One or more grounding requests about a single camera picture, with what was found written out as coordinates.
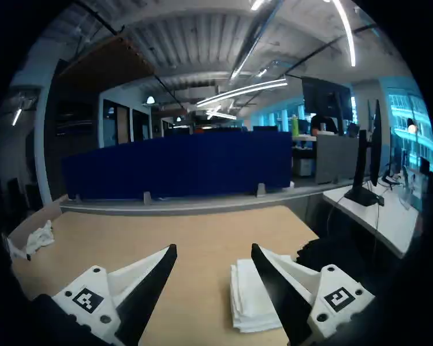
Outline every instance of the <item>wooden table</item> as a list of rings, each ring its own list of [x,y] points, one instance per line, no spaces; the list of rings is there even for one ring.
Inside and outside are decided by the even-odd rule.
[[[316,235],[284,206],[196,216],[106,216],[66,212],[55,243],[13,270],[29,298],[54,295],[92,265],[108,272],[171,243],[178,258],[141,338],[142,345],[287,344],[282,328],[241,334],[232,327],[230,265],[252,243],[296,256]]]

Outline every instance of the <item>desk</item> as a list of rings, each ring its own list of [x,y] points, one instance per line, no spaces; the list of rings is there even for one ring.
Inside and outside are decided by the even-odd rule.
[[[316,137],[310,136],[309,134],[300,134],[298,136],[292,136],[292,141],[316,142]]]
[[[232,327],[230,265],[252,243],[295,255],[316,235],[284,206],[195,216],[108,216],[66,212],[55,243],[13,270],[25,294],[54,295],[92,265],[108,272],[175,243],[178,258],[141,338],[149,345],[286,345],[282,328],[241,334]]]
[[[402,258],[409,248],[419,213],[413,207],[406,210],[402,206],[398,197],[398,191],[401,187],[393,187],[393,191],[388,189],[385,192],[386,187],[372,186],[372,191],[377,195],[385,192],[383,195],[385,206],[380,207],[378,225],[376,225],[378,205],[365,207],[347,198],[342,198],[350,189],[351,186],[345,186],[340,189],[324,191],[322,196],[327,202],[336,206],[374,234],[397,257]]]

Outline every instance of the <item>ceiling light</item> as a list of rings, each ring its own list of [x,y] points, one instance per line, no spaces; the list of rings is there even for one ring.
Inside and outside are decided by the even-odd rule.
[[[16,122],[18,121],[19,115],[21,114],[22,111],[23,110],[20,109],[20,108],[17,110],[16,115],[14,116],[14,120],[13,120],[12,126],[16,125]]]
[[[232,120],[236,120],[237,117],[234,115],[230,115],[230,114],[224,114],[224,113],[218,113],[218,112],[207,112],[208,117],[207,119],[211,119],[212,116],[218,116],[220,118],[226,118],[226,119],[232,119]]]
[[[218,112],[221,109],[221,105],[218,105],[217,107],[215,107],[214,109],[210,110],[210,112]],[[212,118],[213,115],[209,115],[207,117],[207,120],[210,120]]]
[[[343,6],[340,3],[340,0],[332,0],[332,1],[334,2],[335,7],[337,8],[340,18],[342,18],[343,26],[345,27],[346,38],[348,39],[348,45],[350,47],[351,67],[355,67],[356,56],[354,55],[354,41],[353,41],[353,34],[351,33],[350,23],[348,21],[348,18],[346,18],[346,13],[345,10],[343,10]]]
[[[255,87],[255,86],[258,86],[258,85],[272,84],[272,83],[277,83],[277,82],[281,82],[281,81],[285,81],[285,80],[286,80],[285,78],[282,78],[282,79],[279,79],[279,80],[274,80],[274,81],[269,81],[269,82],[263,82],[263,83],[258,83],[258,84],[254,84],[254,85],[244,86],[244,87],[239,88],[239,89],[236,89],[236,90],[231,90],[231,91],[227,91],[227,92],[224,92],[224,93],[221,93],[221,94],[215,95],[215,96],[208,97],[208,98],[206,98],[205,100],[202,100],[202,101],[197,102],[197,104],[201,104],[201,103],[204,103],[204,102],[207,102],[207,101],[210,101],[210,100],[216,99],[216,98],[218,98],[218,97],[221,97],[221,96],[223,96],[223,95],[228,95],[228,94],[231,94],[231,93],[233,93],[233,92],[237,92],[237,91],[239,91],[239,90],[246,90],[246,89],[250,89],[250,88],[253,88],[253,87]]]
[[[257,11],[265,0],[255,0],[252,5],[252,11]]]
[[[263,71],[260,71],[260,73],[259,74],[257,74],[256,76],[258,77],[258,78],[261,78],[266,72],[267,72],[268,70],[267,69],[264,69]]]
[[[197,107],[203,107],[208,104],[219,102],[222,100],[230,99],[235,96],[243,95],[246,93],[251,93],[254,91],[264,90],[264,89],[270,89],[270,88],[276,88],[276,87],[284,87],[287,85],[286,79],[278,79],[270,82],[264,82],[264,83],[258,83],[250,86],[245,86],[243,88],[239,88],[236,90],[228,91],[221,93],[219,95],[215,95],[212,97],[209,97],[208,99],[202,100],[200,102],[197,102]]]

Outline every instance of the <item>door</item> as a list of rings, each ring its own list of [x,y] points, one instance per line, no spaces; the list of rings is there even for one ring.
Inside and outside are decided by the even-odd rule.
[[[149,115],[133,110],[133,140],[144,141],[149,139]]]
[[[123,107],[117,107],[117,136],[118,143],[128,143],[128,110]]]

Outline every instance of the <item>blue fabric divider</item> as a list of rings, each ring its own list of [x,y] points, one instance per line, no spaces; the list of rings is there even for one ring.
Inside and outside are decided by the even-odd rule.
[[[287,132],[203,133],[97,149],[62,161],[69,198],[84,200],[254,193],[288,187]]]

